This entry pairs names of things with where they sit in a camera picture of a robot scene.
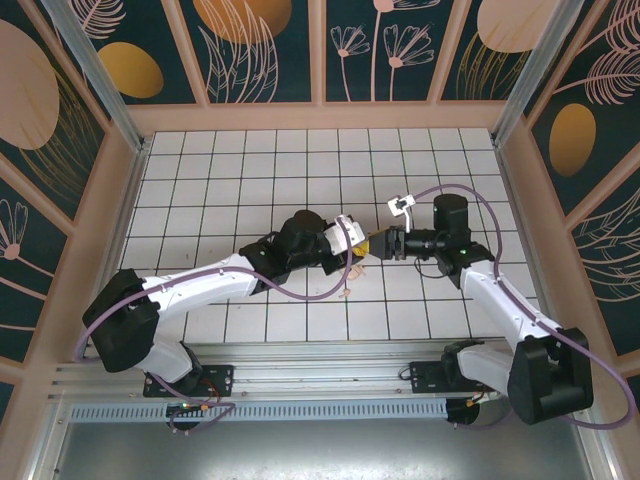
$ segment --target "grid tile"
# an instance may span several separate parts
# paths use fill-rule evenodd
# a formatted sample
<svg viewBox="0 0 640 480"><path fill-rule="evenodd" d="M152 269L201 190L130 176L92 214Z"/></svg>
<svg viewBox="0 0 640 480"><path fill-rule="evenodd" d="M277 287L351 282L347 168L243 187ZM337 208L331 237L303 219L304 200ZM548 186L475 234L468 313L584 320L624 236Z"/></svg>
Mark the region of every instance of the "grid tile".
<svg viewBox="0 0 640 480"><path fill-rule="evenodd" d="M535 303L522 244L486 131L476 129L161 132L156 136L122 255L141 275L217 263L257 241L298 210L328 222L350 214L365 232L402 225L386 205L395 195L445 183L474 186L504 232L502 271ZM495 228L471 194L472 239L496 249ZM414 228L433 227L433 198L412 208ZM222 301L177 319L166 334L187 343L491 337L500 332L477 301L450 281L420 277L414 259L367 256L364 271L323 301L275 290ZM438 276L435 260L420 262ZM343 272L291 273L285 288L319 295Z"/></svg>

